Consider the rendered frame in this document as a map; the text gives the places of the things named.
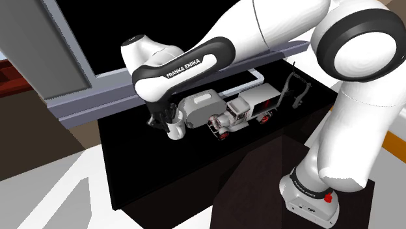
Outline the white cup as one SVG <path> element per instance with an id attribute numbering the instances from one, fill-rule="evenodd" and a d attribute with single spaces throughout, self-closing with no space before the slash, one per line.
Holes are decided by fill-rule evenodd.
<path id="1" fill-rule="evenodd" d="M 183 113 L 177 109 L 171 123 L 167 123 L 169 132 L 168 138 L 172 140 L 180 140 L 185 136 L 185 123 L 183 121 Z"/>

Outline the black table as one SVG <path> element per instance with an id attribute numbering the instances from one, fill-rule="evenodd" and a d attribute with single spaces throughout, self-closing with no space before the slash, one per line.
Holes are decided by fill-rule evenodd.
<path id="1" fill-rule="evenodd" d="M 145 105 L 99 119 L 112 208 L 142 229 L 174 229 L 213 204 L 247 154 L 264 153 L 283 135 L 304 143 L 337 94 L 306 74 L 291 86 L 268 122 L 251 120 L 223 140 L 207 126 L 172 140 L 147 125 Z M 303 104 L 293 108 L 296 94 Z"/>

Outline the white toy truck red wheels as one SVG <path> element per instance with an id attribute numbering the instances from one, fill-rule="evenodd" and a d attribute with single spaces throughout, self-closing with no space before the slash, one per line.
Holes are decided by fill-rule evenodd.
<path id="1" fill-rule="evenodd" d="M 230 133 L 247 127 L 249 120 L 266 123 L 282 98 L 283 93 L 269 83 L 245 90 L 226 103 L 223 113 L 210 116 L 207 126 L 219 141 L 224 140 Z"/>

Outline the white-rimmed black tray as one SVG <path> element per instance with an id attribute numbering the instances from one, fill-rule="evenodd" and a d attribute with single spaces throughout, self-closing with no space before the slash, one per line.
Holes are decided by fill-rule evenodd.
<path id="1" fill-rule="evenodd" d="M 219 93 L 220 97 L 227 98 L 235 94 L 239 94 L 240 92 L 243 92 L 245 90 L 257 87 L 258 85 L 261 85 L 264 82 L 264 76 L 254 68 L 248 69 L 248 72 L 256 78 L 254 81 L 250 81 L 240 86 L 222 91 Z"/>

